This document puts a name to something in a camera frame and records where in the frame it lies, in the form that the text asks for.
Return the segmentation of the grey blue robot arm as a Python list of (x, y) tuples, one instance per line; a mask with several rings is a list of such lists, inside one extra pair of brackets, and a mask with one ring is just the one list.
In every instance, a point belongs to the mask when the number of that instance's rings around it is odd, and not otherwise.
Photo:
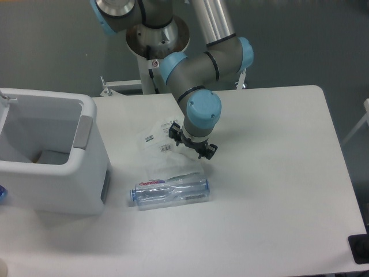
[(190, 34), (173, 12), (172, 1), (91, 1), (106, 33), (125, 32), (129, 49), (141, 60), (145, 93), (167, 89), (181, 109), (183, 124), (173, 123), (168, 135), (177, 144), (211, 159), (217, 151), (208, 142), (221, 115), (221, 100), (208, 83), (245, 71), (254, 60), (250, 42), (237, 36), (225, 1), (192, 1), (206, 51), (189, 58)]

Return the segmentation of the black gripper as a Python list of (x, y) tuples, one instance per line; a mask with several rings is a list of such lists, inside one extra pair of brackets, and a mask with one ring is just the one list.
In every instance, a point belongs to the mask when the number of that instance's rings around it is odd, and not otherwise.
[(211, 160), (218, 149), (217, 145), (208, 144), (208, 136), (191, 136), (189, 133), (181, 131), (180, 125), (176, 122), (173, 122), (169, 128), (169, 138), (175, 141), (176, 146), (183, 143), (186, 147), (197, 151), (199, 159), (205, 158)]

